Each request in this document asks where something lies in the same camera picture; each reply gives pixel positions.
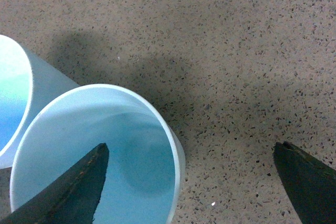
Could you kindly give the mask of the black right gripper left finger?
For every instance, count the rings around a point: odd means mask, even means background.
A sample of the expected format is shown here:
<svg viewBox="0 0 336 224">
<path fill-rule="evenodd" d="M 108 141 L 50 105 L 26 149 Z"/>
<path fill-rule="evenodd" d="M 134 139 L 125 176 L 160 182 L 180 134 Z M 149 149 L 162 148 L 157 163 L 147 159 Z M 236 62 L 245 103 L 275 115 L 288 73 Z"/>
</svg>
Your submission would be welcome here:
<svg viewBox="0 0 336 224">
<path fill-rule="evenodd" d="M 1 223 L 93 223 L 108 161 L 107 145 L 98 144 Z"/>
</svg>

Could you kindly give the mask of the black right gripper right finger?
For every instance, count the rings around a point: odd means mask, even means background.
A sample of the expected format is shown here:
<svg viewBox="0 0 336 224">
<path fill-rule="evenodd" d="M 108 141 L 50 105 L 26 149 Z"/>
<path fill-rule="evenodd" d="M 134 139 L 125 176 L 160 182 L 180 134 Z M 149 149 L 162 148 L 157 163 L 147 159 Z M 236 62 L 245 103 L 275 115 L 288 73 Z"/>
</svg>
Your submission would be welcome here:
<svg viewBox="0 0 336 224">
<path fill-rule="evenodd" d="M 335 170 L 290 142 L 277 142 L 274 162 L 302 223 L 335 223 Z"/>
</svg>

